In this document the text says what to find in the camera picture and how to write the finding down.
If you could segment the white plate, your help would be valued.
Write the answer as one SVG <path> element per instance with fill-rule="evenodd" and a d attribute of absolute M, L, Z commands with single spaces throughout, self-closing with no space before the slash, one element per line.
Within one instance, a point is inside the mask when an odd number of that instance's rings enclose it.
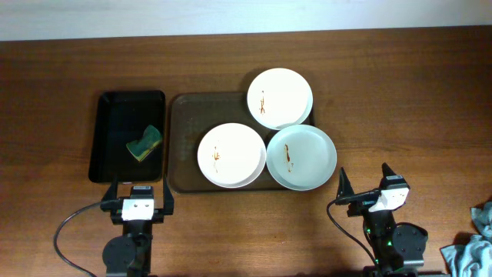
<path fill-rule="evenodd" d="M 266 128 L 281 130 L 301 124 L 311 113 L 314 97 L 307 80 L 287 68 L 271 68 L 251 82 L 247 105 Z"/>
<path fill-rule="evenodd" d="M 261 136 L 240 123 L 225 123 L 208 131 L 197 150 L 202 175 L 223 189 L 251 184 L 264 170 L 267 149 Z"/>

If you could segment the black plastic tray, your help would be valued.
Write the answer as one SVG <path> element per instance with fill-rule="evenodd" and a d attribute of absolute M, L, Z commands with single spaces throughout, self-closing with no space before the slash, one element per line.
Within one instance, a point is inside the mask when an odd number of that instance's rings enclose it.
<path fill-rule="evenodd" d="M 88 178 L 94 183 L 156 182 L 162 177 L 163 145 L 138 161 L 129 142 L 142 138 L 152 125 L 165 130 L 165 94 L 159 90 L 105 92 L 98 100 Z"/>

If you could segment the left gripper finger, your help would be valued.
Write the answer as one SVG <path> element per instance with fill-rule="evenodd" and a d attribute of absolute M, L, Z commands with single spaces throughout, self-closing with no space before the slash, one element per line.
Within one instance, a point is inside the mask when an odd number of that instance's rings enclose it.
<path fill-rule="evenodd" d="M 101 210 L 110 212 L 118 207 L 118 177 L 113 176 L 111 184 L 101 199 Z"/>
<path fill-rule="evenodd" d="M 167 177 L 163 179 L 163 207 L 155 209 L 155 215 L 173 215 L 174 214 L 174 197 L 168 186 Z"/>

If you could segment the green yellow sponge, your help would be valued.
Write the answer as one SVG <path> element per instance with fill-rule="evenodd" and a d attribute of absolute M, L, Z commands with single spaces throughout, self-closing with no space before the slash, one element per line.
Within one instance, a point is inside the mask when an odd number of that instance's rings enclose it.
<path fill-rule="evenodd" d="M 138 161 L 143 162 L 145 158 L 162 143 L 162 134 L 153 125 L 148 125 L 140 139 L 128 142 L 127 150 Z"/>

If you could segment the pale blue plate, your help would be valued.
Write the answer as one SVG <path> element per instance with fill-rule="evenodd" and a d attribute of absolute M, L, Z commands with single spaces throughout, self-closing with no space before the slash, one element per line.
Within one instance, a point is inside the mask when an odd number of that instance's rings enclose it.
<path fill-rule="evenodd" d="M 292 125 L 268 143 L 266 166 L 281 186 L 295 191 L 316 189 L 337 166 L 337 150 L 330 137 L 312 125 Z"/>

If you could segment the blue grey cloth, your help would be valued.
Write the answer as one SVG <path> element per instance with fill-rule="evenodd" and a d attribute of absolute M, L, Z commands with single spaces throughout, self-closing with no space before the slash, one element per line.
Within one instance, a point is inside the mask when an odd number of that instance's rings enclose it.
<path fill-rule="evenodd" d="M 491 277 L 491 202 L 471 208 L 470 217 L 478 233 L 466 245 L 449 245 L 440 253 L 453 277 Z"/>

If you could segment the brown serving tray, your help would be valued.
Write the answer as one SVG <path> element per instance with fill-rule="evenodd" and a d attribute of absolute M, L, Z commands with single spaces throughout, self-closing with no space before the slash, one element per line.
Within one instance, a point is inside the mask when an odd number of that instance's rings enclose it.
<path fill-rule="evenodd" d="M 277 133 L 258 123 L 244 92 L 199 92 L 177 96 L 171 103 L 168 148 L 168 184 L 179 193 L 225 192 L 208 181 L 198 165 L 198 146 L 204 135 L 224 123 L 254 129 L 268 144 Z"/>

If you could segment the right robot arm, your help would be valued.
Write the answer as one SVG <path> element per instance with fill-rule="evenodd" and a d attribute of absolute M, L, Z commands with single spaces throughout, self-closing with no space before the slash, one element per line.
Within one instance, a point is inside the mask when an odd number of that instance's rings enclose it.
<path fill-rule="evenodd" d="M 363 233 L 369 246 L 372 266 L 363 269 L 363 276 L 417 276 L 424 265 L 428 232 L 408 222 L 395 222 L 393 212 L 401 208 L 410 186 L 402 175 L 388 164 L 381 166 L 380 185 L 366 192 L 354 192 L 346 172 L 339 171 L 335 205 L 346 205 L 349 217 L 363 218 Z"/>

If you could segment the white plate back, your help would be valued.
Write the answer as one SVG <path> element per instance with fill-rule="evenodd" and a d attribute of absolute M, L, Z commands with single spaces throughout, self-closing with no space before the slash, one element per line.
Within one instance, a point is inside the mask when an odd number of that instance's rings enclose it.
<path fill-rule="evenodd" d="M 247 105 L 266 128 L 281 130 L 301 124 L 311 113 L 314 97 L 307 80 L 287 68 L 271 68 L 251 82 Z"/>

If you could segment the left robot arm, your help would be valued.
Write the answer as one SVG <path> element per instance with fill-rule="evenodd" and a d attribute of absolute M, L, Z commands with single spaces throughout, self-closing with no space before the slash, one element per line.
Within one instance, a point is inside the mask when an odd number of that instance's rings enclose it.
<path fill-rule="evenodd" d="M 163 206 L 155 206 L 155 191 L 149 185 L 136 185 L 129 196 L 118 196 L 118 180 L 114 179 L 101 199 L 100 209 L 110 214 L 113 225 L 122 226 L 122 235 L 104 247 L 102 261 L 107 276 L 148 276 L 151 273 L 152 228 L 174 213 L 175 201 L 166 179 L 163 184 Z"/>

